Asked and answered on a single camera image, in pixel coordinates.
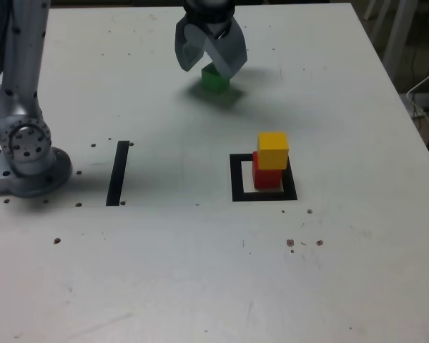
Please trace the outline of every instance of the floor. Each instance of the floor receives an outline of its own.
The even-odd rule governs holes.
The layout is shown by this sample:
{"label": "floor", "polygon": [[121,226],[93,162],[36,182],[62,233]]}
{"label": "floor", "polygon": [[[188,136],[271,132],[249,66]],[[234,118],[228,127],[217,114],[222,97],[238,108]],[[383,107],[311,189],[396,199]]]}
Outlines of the floor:
{"label": "floor", "polygon": [[[345,2],[341,0],[335,0],[332,2]],[[395,12],[398,6],[398,0],[393,0],[390,11],[385,18],[384,24],[376,42],[374,43],[375,50],[378,56],[382,58],[386,44],[388,42],[389,33],[393,26]],[[352,0],[351,4],[359,16],[361,23],[367,34],[369,34],[373,28],[376,20],[378,11],[382,4],[382,0],[377,0],[376,6],[373,11],[372,18],[369,21],[363,19],[365,10],[368,6],[368,0]],[[393,79],[393,83],[398,93],[405,93],[416,85],[419,81],[429,75],[429,0],[421,1],[418,5],[417,14],[413,19],[412,29],[408,37],[407,45],[405,47],[402,60],[397,72],[397,75]],[[422,86],[422,91],[429,91],[429,81]],[[413,116],[413,108],[406,106]],[[424,143],[427,145],[429,142],[429,122],[422,118],[421,120],[415,120],[417,130],[420,132]]]}

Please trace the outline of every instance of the cable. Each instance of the cable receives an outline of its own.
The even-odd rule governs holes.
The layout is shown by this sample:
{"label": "cable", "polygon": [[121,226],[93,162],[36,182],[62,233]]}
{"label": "cable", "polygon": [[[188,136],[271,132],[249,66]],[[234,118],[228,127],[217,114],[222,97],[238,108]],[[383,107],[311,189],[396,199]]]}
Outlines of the cable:
{"label": "cable", "polygon": [[407,100],[413,105],[414,109],[418,110],[418,113],[420,112],[428,121],[429,121],[429,117],[428,115],[424,112],[424,110],[419,107],[417,104],[415,104],[415,102],[410,99],[410,93],[412,91],[414,91],[415,89],[417,89],[419,86],[421,86],[422,84],[424,84],[427,80],[429,80],[429,76],[427,76],[424,80],[422,80],[419,84],[417,84],[416,86],[414,86],[410,91],[407,92],[407,94],[405,95],[407,97]]}

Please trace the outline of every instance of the black square outline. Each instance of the black square outline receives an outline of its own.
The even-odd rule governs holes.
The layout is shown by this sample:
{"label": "black square outline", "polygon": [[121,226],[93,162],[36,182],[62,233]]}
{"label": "black square outline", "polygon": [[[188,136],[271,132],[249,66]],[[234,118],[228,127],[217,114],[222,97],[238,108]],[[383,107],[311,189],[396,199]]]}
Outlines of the black square outline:
{"label": "black square outline", "polygon": [[252,154],[230,154],[230,181],[232,183],[233,202],[277,202],[282,200],[297,200],[291,164],[287,159],[286,169],[283,170],[281,182],[283,192],[248,192],[243,189],[242,162],[252,161]]}

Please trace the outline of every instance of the black line marking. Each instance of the black line marking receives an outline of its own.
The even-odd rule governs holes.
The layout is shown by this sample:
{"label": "black line marking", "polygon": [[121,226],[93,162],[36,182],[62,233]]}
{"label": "black line marking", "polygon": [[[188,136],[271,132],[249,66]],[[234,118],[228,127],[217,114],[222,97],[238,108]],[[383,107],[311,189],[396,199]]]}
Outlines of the black line marking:
{"label": "black line marking", "polygon": [[116,156],[114,157],[112,177],[109,180],[107,206],[119,206],[128,153],[129,141],[118,141]]}
{"label": "black line marking", "polygon": [[273,202],[282,200],[297,200],[291,164],[287,159],[286,169],[283,170],[281,182],[283,192],[248,192],[243,189],[242,162],[252,161],[252,154],[230,154],[230,181],[232,184],[233,202]]}

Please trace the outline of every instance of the green cube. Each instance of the green cube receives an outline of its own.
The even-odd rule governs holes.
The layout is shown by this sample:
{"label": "green cube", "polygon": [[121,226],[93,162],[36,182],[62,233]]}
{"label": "green cube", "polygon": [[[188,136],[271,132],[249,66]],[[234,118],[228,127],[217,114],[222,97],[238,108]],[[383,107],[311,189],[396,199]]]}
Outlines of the green cube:
{"label": "green cube", "polygon": [[229,79],[225,79],[216,70],[213,63],[202,69],[202,87],[213,93],[221,94],[229,88]]}

